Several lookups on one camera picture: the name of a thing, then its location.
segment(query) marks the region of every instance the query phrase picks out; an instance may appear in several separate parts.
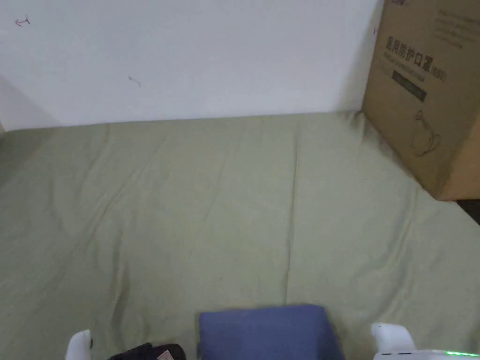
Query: white wall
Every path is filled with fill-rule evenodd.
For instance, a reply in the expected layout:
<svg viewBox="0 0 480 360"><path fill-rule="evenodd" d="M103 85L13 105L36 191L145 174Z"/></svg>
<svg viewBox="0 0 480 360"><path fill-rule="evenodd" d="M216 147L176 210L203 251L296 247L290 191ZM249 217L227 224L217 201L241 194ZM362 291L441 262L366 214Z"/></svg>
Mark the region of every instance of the white wall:
<svg viewBox="0 0 480 360"><path fill-rule="evenodd" d="M51 116L1 122L359 109L380 2L3 0L0 75Z"/></svg>

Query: white plastic device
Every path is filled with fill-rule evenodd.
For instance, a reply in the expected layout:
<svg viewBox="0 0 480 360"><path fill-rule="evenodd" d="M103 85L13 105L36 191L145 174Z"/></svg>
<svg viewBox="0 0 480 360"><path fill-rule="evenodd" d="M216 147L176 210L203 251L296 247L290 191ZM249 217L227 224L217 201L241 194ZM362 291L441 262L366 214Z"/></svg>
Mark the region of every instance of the white plastic device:
<svg viewBox="0 0 480 360"><path fill-rule="evenodd" d="M372 324L372 335L377 344L373 360L453 360L479 358L480 355L448 350L417 350L406 328L395 324Z"/></svg>
<svg viewBox="0 0 480 360"><path fill-rule="evenodd" d="M92 360L90 355L91 347L92 337L90 336L90 330L80 331L70 339L65 360Z"/></svg>

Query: cardboard box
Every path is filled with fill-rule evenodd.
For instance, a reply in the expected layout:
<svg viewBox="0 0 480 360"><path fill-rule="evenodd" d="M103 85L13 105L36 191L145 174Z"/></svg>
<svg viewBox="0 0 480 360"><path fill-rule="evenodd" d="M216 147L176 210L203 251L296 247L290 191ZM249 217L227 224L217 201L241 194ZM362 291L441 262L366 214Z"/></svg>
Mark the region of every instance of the cardboard box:
<svg viewBox="0 0 480 360"><path fill-rule="evenodd" d="M433 197L480 198L480 1L385 0L363 111Z"/></svg>

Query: blue fabric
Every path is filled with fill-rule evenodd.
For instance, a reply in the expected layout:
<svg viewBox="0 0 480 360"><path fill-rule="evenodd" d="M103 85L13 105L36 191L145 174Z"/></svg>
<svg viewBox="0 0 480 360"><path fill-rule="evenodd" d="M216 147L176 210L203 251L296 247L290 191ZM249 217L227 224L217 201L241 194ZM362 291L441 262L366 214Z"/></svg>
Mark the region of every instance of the blue fabric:
<svg viewBox="0 0 480 360"><path fill-rule="evenodd" d="M320 306L204 312L199 325L202 360L343 360Z"/></svg>

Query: green bedsheet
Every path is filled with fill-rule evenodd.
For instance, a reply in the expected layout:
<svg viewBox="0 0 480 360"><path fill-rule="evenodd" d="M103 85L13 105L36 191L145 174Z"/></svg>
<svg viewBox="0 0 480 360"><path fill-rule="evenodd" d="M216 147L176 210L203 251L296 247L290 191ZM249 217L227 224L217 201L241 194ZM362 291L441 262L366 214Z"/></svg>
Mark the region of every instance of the green bedsheet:
<svg viewBox="0 0 480 360"><path fill-rule="evenodd" d="M0 358L146 341L195 358L200 312L326 307L349 359L370 323L480 351L480 227L432 199L362 115L121 123L0 143Z"/></svg>

